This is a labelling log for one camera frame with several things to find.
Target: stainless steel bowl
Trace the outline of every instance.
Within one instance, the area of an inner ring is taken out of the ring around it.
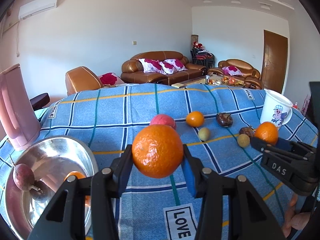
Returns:
[[[82,141],[71,136],[52,136],[36,142],[16,161],[28,165],[35,179],[45,183],[54,192],[71,171],[79,171],[87,177],[98,172],[92,151]],[[13,168],[5,185],[5,208],[13,231],[21,240],[26,240],[44,208],[51,200],[36,202],[30,192],[24,192],[13,181]],[[85,233],[91,226],[91,209],[85,208]]]

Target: white wall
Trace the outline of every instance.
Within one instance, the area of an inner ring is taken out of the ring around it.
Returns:
[[[18,19],[16,0],[12,16]],[[20,63],[28,96],[66,96],[65,73],[87,66],[97,75],[121,74],[124,61],[140,52],[175,50],[189,56],[191,7],[179,0],[58,0],[58,7],[20,22],[4,33],[0,60]]]
[[[302,109],[309,82],[320,81],[320,34],[298,0],[289,19],[290,70],[284,95]]]
[[[193,34],[199,35],[199,42],[215,55],[217,63],[237,58],[250,63],[260,72],[263,61],[263,30],[289,39],[287,20],[239,7],[193,7],[192,28]]]

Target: pink floral pillow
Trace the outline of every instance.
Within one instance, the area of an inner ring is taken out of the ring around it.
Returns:
[[[243,76],[241,71],[235,66],[223,67],[222,70],[226,75],[229,74],[230,76]]]
[[[156,72],[165,75],[165,72],[158,61],[147,58],[139,58],[139,61],[143,66],[144,73]]]
[[[183,63],[177,58],[174,59],[166,59],[165,62],[174,66],[177,71],[187,70]]]
[[[174,67],[174,65],[165,62],[165,61],[159,61],[160,66],[164,70],[166,74],[173,74],[176,73],[178,70]]]
[[[103,74],[102,76],[98,76],[100,79],[101,83],[104,85],[120,85],[124,84],[124,82],[119,78],[115,73],[106,73]]]

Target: bed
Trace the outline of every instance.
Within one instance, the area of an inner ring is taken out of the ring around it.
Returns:
[[[265,92],[251,90],[251,93],[252,98],[249,99],[242,88],[201,84],[185,89],[142,84],[83,91],[36,112],[42,125],[38,140],[54,135],[76,137],[90,147],[101,170],[122,154],[156,114],[168,114],[175,119],[177,132],[194,157],[221,175],[234,178],[244,174],[281,225],[291,190],[259,168],[260,152],[250,146],[243,150],[236,142],[241,127],[251,125],[256,128],[260,124]],[[204,126],[211,131],[211,138],[206,142],[199,140],[198,128],[192,128],[185,122],[187,114],[195,110],[204,114]],[[279,136],[315,146],[317,129],[298,110],[292,110],[292,118],[280,128]],[[220,127],[215,120],[218,112],[231,113],[233,126],[228,129]],[[4,138],[0,143],[0,213],[6,221],[3,187],[12,167],[9,153],[12,153],[13,160],[21,154],[14,151]],[[191,197],[181,167],[174,172],[172,180],[169,177],[146,177],[133,166],[126,191],[121,199],[113,200],[120,239],[170,239],[164,210],[180,205],[190,207],[196,227],[201,199]],[[222,239],[227,239],[226,198],[223,206]],[[86,239],[92,239],[92,231]]]

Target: brown leather sofa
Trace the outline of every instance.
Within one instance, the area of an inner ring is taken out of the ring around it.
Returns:
[[[262,89],[261,80],[259,79],[260,78],[259,70],[255,69],[249,63],[240,59],[228,59],[228,60],[220,61],[218,63],[218,67],[209,69],[208,74],[217,74],[219,76],[230,77],[229,75],[226,75],[223,72],[222,68],[226,66],[235,66],[241,71],[243,76],[232,76],[232,77],[236,80],[243,81],[244,86],[246,88]]]
[[[77,67],[66,73],[67,95],[85,90],[96,90],[103,88],[103,84],[95,73],[87,67]]]
[[[187,68],[187,70],[179,71],[170,75],[160,73],[144,73],[139,58],[147,58],[152,60],[164,61],[166,59],[177,58]],[[206,67],[189,63],[187,57],[176,51],[150,51],[143,52],[133,56],[122,64],[121,79],[126,83],[161,83],[172,85],[192,78],[204,76]]]

